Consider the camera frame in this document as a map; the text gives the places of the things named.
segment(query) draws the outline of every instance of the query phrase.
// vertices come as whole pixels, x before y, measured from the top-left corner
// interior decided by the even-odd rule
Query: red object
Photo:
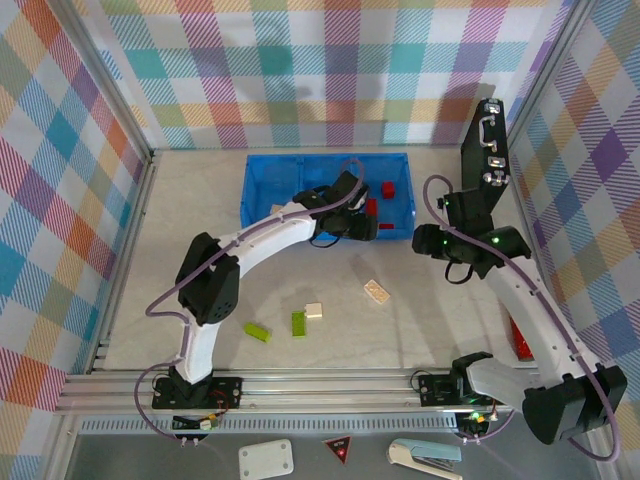
[[[373,215],[374,217],[378,216],[378,200],[375,198],[370,198],[367,200],[367,206],[365,207],[365,212],[367,215]]]
[[[335,454],[343,465],[347,463],[349,455],[349,446],[351,445],[351,437],[335,438],[333,440],[325,440],[324,444]]]
[[[522,333],[520,333],[520,330],[518,330],[518,327],[516,326],[516,323],[513,321],[513,319],[511,317],[509,318],[511,320],[513,344],[516,350],[516,355],[518,356],[518,360],[533,360],[533,353],[531,353],[531,349],[529,348],[529,345],[527,345],[527,341],[522,336]]]
[[[393,182],[382,182],[382,198],[390,200],[396,196],[396,187]]]

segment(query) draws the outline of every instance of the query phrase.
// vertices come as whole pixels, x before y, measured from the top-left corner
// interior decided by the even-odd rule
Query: red triangle sticker
[[[347,457],[349,456],[349,446],[351,445],[351,437],[334,438],[333,440],[325,440],[325,445],[329,447],[329,450],[338,457],[338,460],[343,465],[347,464]]]

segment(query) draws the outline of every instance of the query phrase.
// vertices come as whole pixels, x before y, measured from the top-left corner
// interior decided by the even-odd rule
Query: plaid fabric backdrop
[[[477,99],[519,107],[571,3],[75,0],[169,148],[458,144]]]
[[[32,479],[142,162],[46,2],[0,10],[0,478]]]
[[[617,418],[640,471],[640,1],[602,0],[514,167],[562,310],[629,380]]]

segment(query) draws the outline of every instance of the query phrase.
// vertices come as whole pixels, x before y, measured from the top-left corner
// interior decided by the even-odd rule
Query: white lego brick
[[[391,298],[391,295],[389,295],[389,293],[375,280],[369,280],[369,282],[364,286],[364,291],[380,305]]]
[[[304,314],[307,319],[312,320],[316,318],[322,318],[322,304],[321,303],[307,303],[304,306]]]

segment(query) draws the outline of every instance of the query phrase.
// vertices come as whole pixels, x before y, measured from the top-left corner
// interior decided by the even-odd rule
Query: green block
[[[269,330],[265,330],[258,325],[254,325],[253,323],[247,323],[244,326],[244,333],[247,335],[251,335],[254,338],[257,338],[261,342],[269,343],[271,340],[271,332]]]
[[[291,332],[296,338],[307,336],[307,319],[304,316],[304,312],[293,312],[291,314]]]

